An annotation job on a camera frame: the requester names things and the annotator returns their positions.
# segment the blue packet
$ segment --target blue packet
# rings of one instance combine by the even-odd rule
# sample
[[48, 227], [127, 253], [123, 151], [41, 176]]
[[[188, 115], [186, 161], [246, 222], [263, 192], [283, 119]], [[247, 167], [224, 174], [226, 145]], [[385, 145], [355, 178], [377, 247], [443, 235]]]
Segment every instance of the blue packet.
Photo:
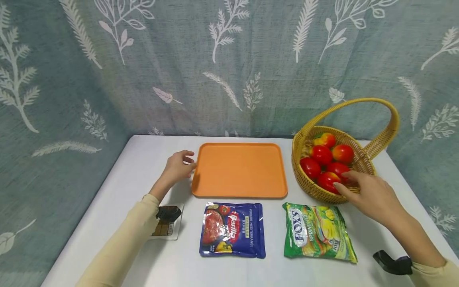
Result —
[[261, 203], [207, 203], [199, 253], [265, 258]]

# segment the foxs candy bag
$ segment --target foxs candy bag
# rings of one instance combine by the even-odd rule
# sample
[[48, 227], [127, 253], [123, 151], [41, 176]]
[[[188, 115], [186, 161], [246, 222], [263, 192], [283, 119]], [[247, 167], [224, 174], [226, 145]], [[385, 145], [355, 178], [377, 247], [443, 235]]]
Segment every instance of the foxs candy bag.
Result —
[[265, 258], [262, 205], [207, 203], [199, 253]]
[[336, 206], [284, 203], [287, 235], [284, 256], [336, 258], [357, 263], [344, 218]]

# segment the green candy bag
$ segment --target green candy bag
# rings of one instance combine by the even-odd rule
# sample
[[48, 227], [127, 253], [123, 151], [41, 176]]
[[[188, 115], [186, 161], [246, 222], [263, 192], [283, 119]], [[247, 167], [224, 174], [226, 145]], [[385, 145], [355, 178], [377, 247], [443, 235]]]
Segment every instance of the green candy bag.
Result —
[[335, 258], [357, 263], [346, 223], [336, 206], [284, 203], [287, 212], [284, 256]]

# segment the fabric backdrop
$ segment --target fabric backdrop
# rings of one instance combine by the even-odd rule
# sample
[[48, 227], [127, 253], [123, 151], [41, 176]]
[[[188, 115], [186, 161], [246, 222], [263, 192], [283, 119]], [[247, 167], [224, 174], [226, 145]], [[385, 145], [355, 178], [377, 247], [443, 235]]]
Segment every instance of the fabric backdrop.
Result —
[[[41, 283], [129, 135], [292, 137], [330, 106], [368, 96], [398, 109], [387, 151], [458, 253], [458, 9], [454, 0], [2, 0], [0, 233], [37, 220], [14, 246], [0, 235], [0, 285], [34, 272], [22, 286]], [[372, 139], [389, 116], [362, 103], [322, 124]]]

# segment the orange tray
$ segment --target orange tray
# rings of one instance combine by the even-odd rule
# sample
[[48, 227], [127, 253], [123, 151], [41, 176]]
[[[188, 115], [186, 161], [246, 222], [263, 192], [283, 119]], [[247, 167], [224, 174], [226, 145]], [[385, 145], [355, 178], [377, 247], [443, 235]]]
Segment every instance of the orange tray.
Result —
[[197, 197], [287, 195], [282, 154], [273, 143], [205, 143], [197, 164], [191, 184]]

